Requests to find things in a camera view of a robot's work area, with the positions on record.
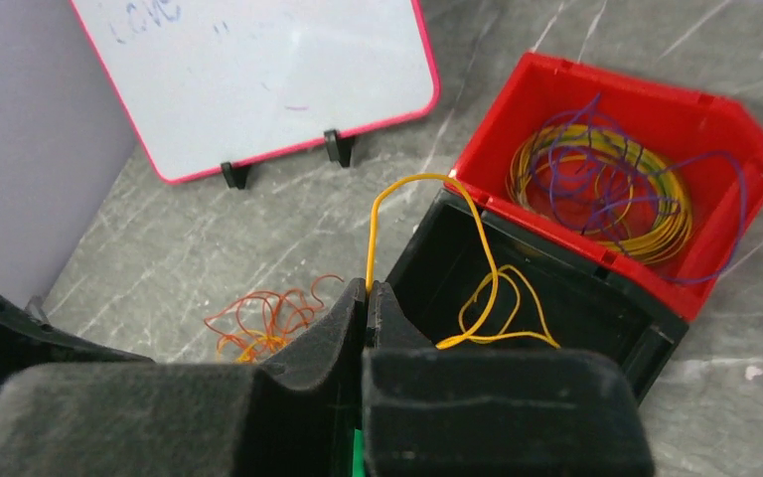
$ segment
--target wire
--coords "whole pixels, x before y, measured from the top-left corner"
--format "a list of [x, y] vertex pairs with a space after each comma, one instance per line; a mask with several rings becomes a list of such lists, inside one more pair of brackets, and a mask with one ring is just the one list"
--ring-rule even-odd
[[[218, 359], [222, 358], [225, 347], [233, 344], [241, 350], [241, 354], [235, 358], [237, 363], [255, 363], [267, 356], [278, 353], [291, 341], [291, 335], [300, 330], [307, 329], [314, 321], [316, 314], [325, 309], [325, 303], [317, 295], [316, 287], [325, 278], [335, 278], [343, 282], [343, 278], [335, 274], [325, 274], [317, 277], [310, 287], [310, 294], [317, 305], [309, 304], [303, 290], [292, 288], [284, 293], [277, 293], [270, 290], [258, 290], [242, 296], [240, 299], [231, 303], [221, 312], [204, 318], [204, 324], [215, 333], [219, 334], [216, 352]], [[296, 295], [299, 305], [291, 299]], [[253, 300], [261, 301], [261, 319], [263, 330], [250, 330], [244, 326], [244, 320], [241, 318], [243, 306]], [[280, 320], [280, 315], [284, 310], [293, 309], [293, 311], [284, 320]], [[214, 322], [229, 314], [234, 315], [235, 324], [239, 330], [233, 333], [226, 333], [218, 329]], [[299, 322], [293, 324], [296, 317]]]
[[[487, 276], [484, 278], [484, 280], [482, 280], [481, 284], [475, 290], [475, 292], [470, 297], [470, 299], [467, 300], [466, 303], [464, 303], [464, 306], [461, 308], [461, 311], [458, 314], [458, 324], [461, 327], [461, 334], [450, 336], [440, 341], [439, 343], [435, 345], [437, 349], [445, 350], [445, 349], [457, 346], [465, 341], [473, 341], [479, 344], [487, 344], [487, 343], [492, 343], [498, 340], [504, 340], [509, 338], [523, 338], [523, 337], [537, 338], [549, 343], [554, 348], [559, 348], [559, 345], [557, 344], [557, 342], [553, 339], [553, 337], [551, 337], [551, 334], [548, 332], [548, 327], [545, 324], [545, 317], [542, 312], [542, 305], [539, 302], [539, 297], [536, 295], [536, 292], [534, 291], [534, 288], [531, 286], [531, 283], [528, 282], [525, 276], [522, 275], [516, 268], [512, 267], [511, 265], [503, 265], [500, 271], [500, 269], [496, 266], [495, 260], [493, 259], [493, 253], [490, 251], [490, 244], [487, 241], [487, 235], [484, 232], [484, 225], [481, 222], [481, 215], [478, 212], [478, 208], [475, 207], [475, 202], [472, 200], [472, 197], [469, 195], [469, 193], [466, 191], [463, 185], [461, 185], [460, 182], [458, 182], [457, 180], [451, 177], [443, 176], [441, 174], [423, 173], [423, 174], [415, 174], [413, 176], [408, 176], [408, 177], [399, 179], [398, 181], [394, 182], [393, 184], [388, 186], [386, 189], [384, 189], [381, 192], [381, 194], [379, 194], [379, 196], [376, 197], [376, 200], [373, 202], [373, 208], [370, 211], [370, 239], [369, 239], [369, 243], [367, 247], [367, 275], [365, 277], [365, 280], [367, 282], [367, 294], [370, 294], [370, 292], [373, 289], [373, 271], [376, 264], [376, 236], [379, 232], [379, 206], [382, 204], [382, 201], [384, 201], [384, 199], [387, 196], [392, 194], [396, 189], [400, 188], [401, 186], [408, 184], [410, 182], [428, 180], [428, 179], [442, 181], [454, 187], [455, 189], [457, 189], [457, 191], [460, 192], [460, 194], [463, 196], [467, 206], [469, 206], [470, 212], [472, 213], [472, 218], [475, 220], [475, 227], [476, 229], [478, 229], [478, 236], [481, 239], [481, 245], [484, 248], [484, 255], [487, 256], [487, 262], [490, 265], [490, 273], [488, 273]], [[519, 289], [516, 287], [516, 284], [513, 283], [510, 277], [505, 273], [505, 270], [510, 270], [513, 273], [515, 273], [522, 280], [525, 286], [528, 288], [528, 291], [531, 293], [532, 297], [534, 298], [534, 303], [536, 305], [536, 310], [539, 315], [539, 321], [540, 321], [540, 324], [542, 325], [542, 330], [544, 334], [527, 332], [527, 331], [506, 333], [507, 329], [511, 325], [511, 322], [513, 321], [513, 318], [516, 315], [516, 312], [519, 310], [520, 303], [521, 303], [521, 295], [519, 293]], [[490, 312], [493, 310], [493, 306], [496, 303], [496, 298], [499, 293], [499, 278], [500, 277], [504, 277], [505, 279], [510, 281], [512, 286], [516, 290], [516, 294], [517, 294], [516, 307], [514, 308], [514, 312], [511, 314], [511, 317], [505, 323], [505, 326], [502, 328], [502, 331], [498, 335], [478, 336], [476, 335], [476, 333], [487, 321], [487, 318], [490, 316]], [[466, 312], [466, 309], [472, 303], [475, 302], [481, 290], [483, 290], [488, 283], [491, 284], [490, 298], [487, 300], [487, 304], [484, 307], [484, 311], [481, 312], [481, 315], [478, 317], [478, 319], [470, 328], [466, 328], [463, 324], [463, 315]]]
[[599, 101], [600, 94], [581, 109], [555, 115], [522, 144], [512, 160], [509, 195], [522, 207], [613, 251], [647, 265], [660, 264], [678, 256], [694, 231], [691, 200], [678, 171], [698, 160], [722, 157], [739, 183], [732, 253], [719, 270], [703, 277], [660, 274], [682, 284], [718, 276], [744, 234], [746, 190], [738, 161], [728, 152], [712, 151], [670, 164], [598, 112]]

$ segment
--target orange wire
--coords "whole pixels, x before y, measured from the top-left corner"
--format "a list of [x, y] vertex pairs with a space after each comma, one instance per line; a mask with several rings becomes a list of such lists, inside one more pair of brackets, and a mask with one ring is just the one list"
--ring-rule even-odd
[[[311, 297], [317, 305], [310, 304], [306, 299], [305, 292], [300, 288], [291, 288], [284, 293], [271, 290], [257, 290], [242, 296], [231, 303], [221, 312], [204, 318], [204, 324], [219, 335], [216, 350], [220, 355], [227, 344], [237, 346], [241, 354], [236, 359], [240, 363], [255, 362], [264, 353], [270, 355], [277, 353], [287, 346], [292, 340], [289, 337], [300, 328], [308, 329], [315, 319], [316, 313], [323, 310], [326, 304], [316, 293], [316, 287], [325, 278], [336, 278], [343, 282], [338, 275], [328, 273], [317, 277], [310, 288]], [[250, 301], [261, 301], [261, 321], [263, 331], [250, 330], [243, 324], [241, 317], [243, 306]], [[283, 311], [292, 310], [284, 324], [280, 324], [280, 315]], [[238, 331], [227, 333], [214, 325], [214, 322], [228, 314], [233, 314]], [[292, 326], [294, 318], [299, 316], [299, 322]]]

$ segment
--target marble surface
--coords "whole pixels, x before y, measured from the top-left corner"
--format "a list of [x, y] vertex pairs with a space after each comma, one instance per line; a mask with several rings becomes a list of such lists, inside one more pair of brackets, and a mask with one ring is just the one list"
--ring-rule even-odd
[[[393, 180], [449, 170], [528, 49], [728, 94], [763, 124], [763, 0], [423, 0], [443, 93], [425, 119], [321, 150], [162, 184], [136, 151], [46, 301], [52, 323], [158, 361], [209, 361], [202, 323], [243, 293], [363, 274], [367, 215]], [[385, 276], [439, 186], [381, 211]], [[321, 287], [329, 301], [340, 288]], [[663, 476], [763, 475], [763, 213], [642, 405]]]

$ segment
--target pink whiteboard frame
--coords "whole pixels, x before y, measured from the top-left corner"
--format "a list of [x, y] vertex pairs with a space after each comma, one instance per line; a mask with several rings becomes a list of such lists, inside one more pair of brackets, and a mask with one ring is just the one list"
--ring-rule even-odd
[[[133, 127], [133, 131], [135, 131], [136, 137], [138, 138], [139, 142], [142, 144], [142, 147], [145, 150], [145, 154], [147, 155], [147, 158], [150, 161], [151, 167], [153, 167], [153, 170], [156, 172], [156, 175], [159, 176], [159, 178], [162, 179], [162, 181], [165, 182], [166, 184], [176, 185], [176, 184], [182, 184], [185, 182], [193, 181], [195, 179], [200, 179], [203, 177], [212, 176], [214, 174], [220, 173], [221, 165], [217, 165], [212, 169], [207, 169], [203, 172], [198, 172], [198, 173], [191, 174], [189, 176], [180, 177], [177, 179], [168, 179], [159, 173], [159, 170], [156, 168], [156, 164], [153, 162], [153, 158], [150, 156], [150, 151], [148, 150], [147, 145], [145, 145], [144, 141], [142, 140], [141, 134], [139, 134], [139, 128], [136, 127], [135, 122], [133, 122], [133, 117], [132, 115], [130, 115], [130, 111], [127, 109], [127, 105], [124, 104], [124, 101], [121, 99], [121, 95], [118, 93], [118, 88], [115, 87], [115, 82], [113, 82], [112, 76], [109, 74], [109, 70], [106, 68], [106, 64], [100, 58], [100, 53], [97, 50], [97, 46], [92, 40], [91, 35], [89, 34], [89, 31], [86, 28], [85, 23], [83, 22], [83, 19], [80, 17], [79, 12], [77, 11], [77, 7], [75, 6], [74, 0], [70, 0], [69, 3], [72, 5], [72, 8], [75, 10], [75, 15], [77, 16], [77, 19], [80, 21], [80, 26], [83, 28], [83, 32], [85, 33], [86, 38], [89, 40], [89, 43], [92, 45], [92, 49], [94, 50], [95, 55], [100, 60], [100, 64], [103, 67], [103, 71], [106, 74], [106, 77], [109, 80], [109, 83], [112, 85], [112, 89], [115, 91], [116, 97], [118, 97], [118, 102], [121, 103], [121, 106], [124, 108], [124, 112], [127, 115], [127, 119], [130, 121], [130, 125]], [[423, 107], [422, 109], [407, 112], [405, 114], [394, 116], [389, 119], [373, 122], [365, 126], [359, 126], [359, 127], [354, 127], [352, 129], [338, 131], [342, 136], [344, 137], [355, 136], [358, 134], [363, 134], [363, 133], [374, 131], [377, 129], [382, 129], [384, 127], [392, 126], [394, 124], [400, 124], [400, 123], [410, 121], [413, 119], [418, 119], [422, 116], [425, 116], [429, 112], [431, 112], [431, 110], [434, 109], [434, 106], [437, 105], [437, 101], [440, 99], [440, 75], [437, 73], [437, 64], [434, 61], [434, 54], [431, 51], [431, 42], [428, 39], [428, 30], [425, 25], [425, 17], [422, 14], [422, 8], [419, 6], [419, 0], [411, 0], [411, 4], [413, 5], [413, 14], [416, 17], [416, 26], [419, 29], [419, 36], [422, 39], [422, 47], [425, 50], [425, 59], [428, 62], [428, 70], [431, 73], [431, 81], [434, 83], [434, 92], [431, 96], [431, 99], [428, 101], [428, 104], [426, 104], [425, 107]], [[264, 154], [259, 154], [257, 156], [247, 157], [245, 159], [239, 159], [237, 161], [233, 161], [232, 165], [246, 166], [246, 165], [255, 164], [261, 161], [265, 161], [267, 159], [273, 159], [279, 156], [284, 156], [292, 152], [297, 152], [303, 149], [319, 146], [323, 144], [322, 134], [323, 134], [323, 131], [321, 131], [321, 137], [317, 139], [312, 139], [310, 141], [301, 142], [299, 144], [295, 144], [292, 146], [283, 147], [275, 151], [270, 151]]]

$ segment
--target black plastic container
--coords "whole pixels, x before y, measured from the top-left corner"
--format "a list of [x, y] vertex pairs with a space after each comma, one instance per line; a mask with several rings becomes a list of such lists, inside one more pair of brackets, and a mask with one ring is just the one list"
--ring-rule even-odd
[[[594, 351], [614, 360], [641, 400], [688, 324], [628, 278], [480, 212], [496, 265], [512, 264], [531, 282], [554, 339], [563, 348]], [[458, 312], [489, 271], [469, 208], [463, 199], [441, 190], [387, 282], [407, 319], [437, 343], [461, 332]], [[518, 279], [515, 282], [522, 306], [508, 332], [541, 332], [530, 293]], [[500, 283], [496, 304], [479, 335], [497, 333], [516, 303], [511, 286]], [[488, 296], [489, 285], [465, 314], [468, 326], [483, 311]], [[531, 349], [548, 344], [516, 338], [458, 346]]]

